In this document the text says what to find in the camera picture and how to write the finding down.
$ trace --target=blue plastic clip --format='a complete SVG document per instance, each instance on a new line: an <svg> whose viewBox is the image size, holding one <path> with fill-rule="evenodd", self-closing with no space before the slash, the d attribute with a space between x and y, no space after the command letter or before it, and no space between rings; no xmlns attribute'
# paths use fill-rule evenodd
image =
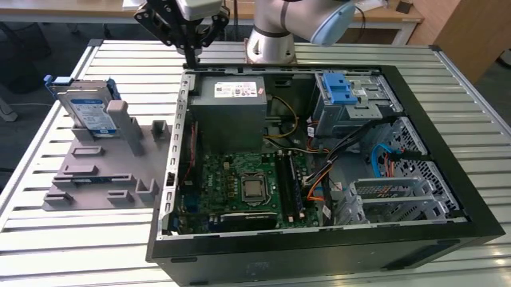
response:
<svg viewBox="0 0 511 287"><path fill-rule="evenodd" d="M47 87L47 90L49 91L51 93L51 96L53 97L53 99L56 100L56 93L52 91L51 89L51 83L52 83L52 80L53 80L53 77L51 75L45 75L45 78L44 78L44 82L45 82L45 87Z"/></svg>
<svg viewBox="0 0 511 287"><path fill-rule="evenodd" d="M107 80L107 87L108 87L108 90L111 91L113 100L120 100L120 94L119 94L119 91L117 91L117 85L116 85L115 80L112 78L109 78Z"/></svg>
<svg viewBox="0 0 511 287"><path fill-rule="evenodd" d="M53 97L55 100L59 100L56 98L56 92L52 90L51 86L69 86L72 83L73 79L71 77L57 77L53 81L52 75L45 75L44 77L44 82L45 82L45 87L47 90L51 93L51 96Z"/></svg>
<svg viewBox="0 0 511 287"><path fill-rule="evenodd" d="M358 97L351 93L351 83L340 73L324 73L323 83L326 85L330 100L334 105L356 105Z"/></svg>

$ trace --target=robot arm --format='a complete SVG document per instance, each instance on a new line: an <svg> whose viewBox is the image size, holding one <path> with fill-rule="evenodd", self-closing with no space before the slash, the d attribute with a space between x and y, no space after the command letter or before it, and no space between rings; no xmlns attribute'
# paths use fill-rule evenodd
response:
<svg viewBox="0 0 511 287"><path fill-rule="evenodd" d="M354 20L352 0L256 0L254 30L247 44L252 63L290 63L295 59L294 35L312 44L332 45ZM203 30L198 25L212 16ZM167 45L175 45L190 68L198 65L202 48L208 47L230 21L222 0L147 0L135 19Z"/></svg>
<svg viewBox="0 0 511 287"><path fill-rule="evenodd" d="M254 30L247 44L252 63L290 63L295 59L294 35L331 46L354 20L350 0L256 0Z"/></svg>

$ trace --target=power supply label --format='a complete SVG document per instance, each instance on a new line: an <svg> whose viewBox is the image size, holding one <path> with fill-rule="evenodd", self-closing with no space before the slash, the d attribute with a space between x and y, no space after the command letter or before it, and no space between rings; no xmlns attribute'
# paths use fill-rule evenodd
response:
<svg viewBox="0 0 511 287"><path fill-rule="evenodd" d="M256 82L218 82L215 97L258 97Z"/></svg>
<svg viewBox="0 0 511 287"><path fill-rule="evenodd" d="M76 116L87 126L87 129L101 135L111 135L116 132L116 126L111 116L104 111L104 103L101 100L73 99L71 100Z"/></svg>

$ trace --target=slatted metal table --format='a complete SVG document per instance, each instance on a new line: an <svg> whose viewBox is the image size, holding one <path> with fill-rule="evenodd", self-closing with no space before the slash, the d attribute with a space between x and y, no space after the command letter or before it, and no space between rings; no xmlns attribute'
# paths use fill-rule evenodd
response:
<svg viewBox="0 0 511 287"><path fill-rule="evenodd" d="M511 130L442 52L428 47L296 44L300 63L395 65L508 235L415 270L247 283L336 286L511 285ZM242 43L206 49L203 63L243 63ZM158 41L87 47L72 76L112 77L140 124L174 121L183 57ZM175 286L144 260L151 209L45 212L72 119L56 103L0 197L1 286Z"/></svg>

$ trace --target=green motherboard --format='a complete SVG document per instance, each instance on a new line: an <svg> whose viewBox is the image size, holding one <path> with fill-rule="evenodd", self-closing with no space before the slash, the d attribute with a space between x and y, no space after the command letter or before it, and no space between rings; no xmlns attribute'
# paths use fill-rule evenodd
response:
<svg viewBox="0 0 511 287"><path fill-rule="evenodd" d="M276 229L316 227L318 212L314 204L306 204L303 218L288 220L283 216L279 178L275 155L267 154L208 154L203 161L202 190L195 198L184 198L186 205L195 205L196 215L226 212L275 212ZM294 172L298 179L307 175L307 158L292 155ZM188 217L187 233L210 233L207 216Z"/></svg>

